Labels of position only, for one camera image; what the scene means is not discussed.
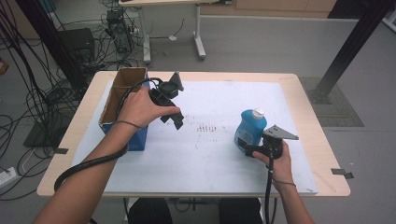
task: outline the black pole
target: black pole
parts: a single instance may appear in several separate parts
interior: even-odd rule
[[[88,83],[82,76],[76,63],[69,56],[58,31],[38,0],[16,0],[21,11],[32,24],[40,39],[46,45],[50,55],[64,72],[72,88],[82,98],[88,89]]]
[[[322,80],[308,97],[313,104],[329,104],[329,94],[338,79],[359,53],[378,24],[385,17],[393,0],[374,0],[353,28],[343,47],[338,51]]]

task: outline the black tape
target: black tape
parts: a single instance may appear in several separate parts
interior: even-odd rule
[[[69,149],[58,147],[55,149],[55,154],[66,154]]]
[[[334,175],[343,175],[346,179],[352,179],[352,178],[354,178],[354,176],[353,176],[353,174],[352,173],[347,173],[346,172],[346,170],[344,170],[344,169],[335,169],[335,168],[332,168],[332,173],[334,174]]]

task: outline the forearm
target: forearm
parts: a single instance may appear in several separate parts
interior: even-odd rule
[[[113,127],[84,161],[122,149],[137,130],[124,124]],[[99,203],[116,161],[108,161],[71,175],[36,218],[36,223],[88,223]]]
[[[279,193],[288,224],[314,223],[314,220],[306,210],[297,189],[293,185],[281,186]]]

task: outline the power strip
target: power strip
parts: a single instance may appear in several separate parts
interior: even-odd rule
[[[7,169],[8,172],[3,171],[0,174],[0,188],[4,187],[5,185],[11,183],[12,181],[18,179],[17,173],[15,173],[14,167]]]

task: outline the hand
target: hand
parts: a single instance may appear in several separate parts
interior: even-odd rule
[[[149,88],[142,86],[138,92],[131,92],[126,98],[118,120],[146,127],[158,117],[178,112],[180,108],[177,106],[158,106],[152,103],[149,98]]]
[[[283,141],[282,143],[282,156],[279,159],[274,160],[273,179],[286,183],[294,183],[293,176],[291,174],[291,157],[289,152],[289,145],[285,141]],[[270,163],[270,159],[258,151],[253,152],[253,157],[264,162],[266,165],[269,165]],[[278,191],[281,191],[282,187],[285,187],[285,184],[274,181],[274,186]]]

